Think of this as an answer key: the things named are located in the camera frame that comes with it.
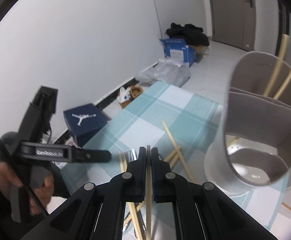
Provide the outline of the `person's left hand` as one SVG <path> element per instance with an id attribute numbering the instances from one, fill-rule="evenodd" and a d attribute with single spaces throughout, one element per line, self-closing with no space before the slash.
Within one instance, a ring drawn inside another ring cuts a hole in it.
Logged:
<path id="1" fill-rule="evenodd" d="M 5 162 L 0 162 L 0 191 L 7 200 L 10 200 L 10 190 L 13 185 L 16 187 L 23 186 L 10 165 Z M 46 176 L 41 187 L 34 189 L 34 193 L 46 208 L 54 193 L 54 178 L 51 173 Z"/>

